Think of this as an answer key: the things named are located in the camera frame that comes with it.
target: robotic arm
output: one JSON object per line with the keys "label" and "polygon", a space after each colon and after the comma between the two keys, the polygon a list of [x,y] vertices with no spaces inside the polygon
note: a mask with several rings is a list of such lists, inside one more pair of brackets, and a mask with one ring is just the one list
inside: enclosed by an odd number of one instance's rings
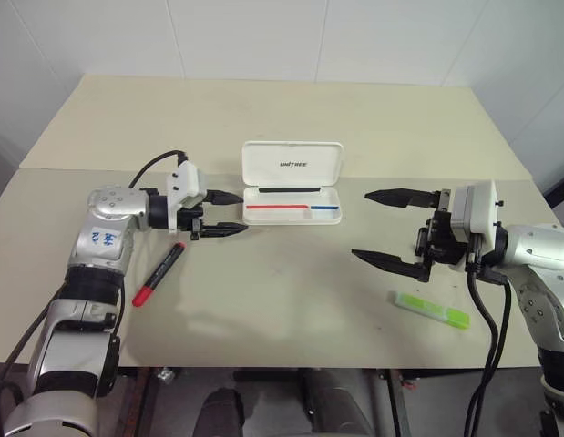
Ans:
{"label": "robotic arm", "polygon": [[28,367],[32,396],[8,416],[5,436],[98,435],[95,398],[113,388],[119,362],[119,292],[134,247],[135,232],[189,231],[191,239],[226,237],[239,223],[205,226],[203,202],[241,203],[207,190],[188,160],[167,177],[168,195],[155,188],[103,187],[91,193],[88,213],[71,250],[60,293],[52,301]]}
{"label": "robotic arm", "polygon": [[406,188],[379,190],[366,198],[387,206],[436,208],[419,229],[417,263],[369,250],[353,254],[379,269],[428,282],[434,263],[456,265],[466,257],[477,278],[515,289],[528,331],[538,346],[541,379],[549,406],[564,416],[564,228],[557,225],[508,226],[497,221],[494,182],[459,188],[452,211],[451,192]]}

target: wall tile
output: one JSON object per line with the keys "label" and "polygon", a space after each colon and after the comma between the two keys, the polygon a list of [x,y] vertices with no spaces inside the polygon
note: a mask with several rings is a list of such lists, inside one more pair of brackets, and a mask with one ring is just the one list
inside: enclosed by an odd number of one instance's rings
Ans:
{"label": "wall tile", "polygon": [[67,98],[13,7],[0,0],[0,153],[12,165]]}
{"label": "wall tile", "polygon": [[329,0],[319,80],[440,85],[486,0]]}
{"label": "wall tile", "polygon": [[510,146],[541,191],[564,178],[564,87]]}
{"label": "wall tile", "polygon": [[446,81],[471,86],[508,141],[563,84],[564,0],[490,0]]}
{"label": "wall tile", "polygon": [[188,77],[313,80],[325,0],[169,0]]}
{"label": "wall tile", "polygon": [[162,0],[13,0],[72,90],[84,73],[182,76]]}

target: table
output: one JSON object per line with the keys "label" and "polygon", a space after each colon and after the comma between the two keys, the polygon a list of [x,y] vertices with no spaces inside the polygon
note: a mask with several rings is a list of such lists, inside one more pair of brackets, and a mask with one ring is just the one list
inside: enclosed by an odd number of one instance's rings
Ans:
{"label": "table", "polygon": [[342,177],[531,178],[469,88],[121,76],[85,76],[21,167],[136,171],[179,148],[238,175],[248,140],[340,141]]}
{"label": "table", "polygon": [[[58,287],[91,189],[127,184],[131,172],[18,170],[0,198],[0,361]],[[162,191],[164,175],[141,186]],[[488,333],[471,303],[465,274],[437,266],[432,280],[382,272],[350,253],[376,249],[413,259],[417,229],[432,211],[388,208],[363,198],[380,188],[454,188],[468,179],[341,178],[339,225],[253,227],[226,239],[189,244],[141,309],[127,306],[120,329],[123,366],[470,368],[484,363]],[[209,188],[241,194],[239,176],[212,175]],[[501,180],[504,224],[556,222],[530,179]],[[209,207],[208,223],[240,220],[241,206]],[[168,250],[164,231],[138,234],[128,297]],[[502,289],[479,284],[499,320]],[[398,290],[468,312],[458,330],[393,306]],[[34,341],[21,362],[29,358]],[[501,366],[538,365],[513,305]]]}

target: blue line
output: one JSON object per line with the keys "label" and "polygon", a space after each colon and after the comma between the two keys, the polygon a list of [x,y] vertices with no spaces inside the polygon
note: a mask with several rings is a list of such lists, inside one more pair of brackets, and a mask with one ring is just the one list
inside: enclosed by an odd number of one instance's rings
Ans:
{"label": "blue line", "polygon": [[334,207],[334,206],[314,206],[314,207],[310,207],[310,209],[338,209],[338,207]]}

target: green highlighter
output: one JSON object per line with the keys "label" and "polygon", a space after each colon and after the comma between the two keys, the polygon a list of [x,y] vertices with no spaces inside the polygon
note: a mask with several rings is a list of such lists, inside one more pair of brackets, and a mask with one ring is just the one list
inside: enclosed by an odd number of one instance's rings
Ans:
{"label": "green highlighter", "polygon": [[470,327],[470,316],[464,312],[454,308],[442,307],[436,303],[419,299],[411,294],[397,292],[395,294],[395,305],[418,314],[423,314],[430,319],[443,321],[461,330],[467,330]]}

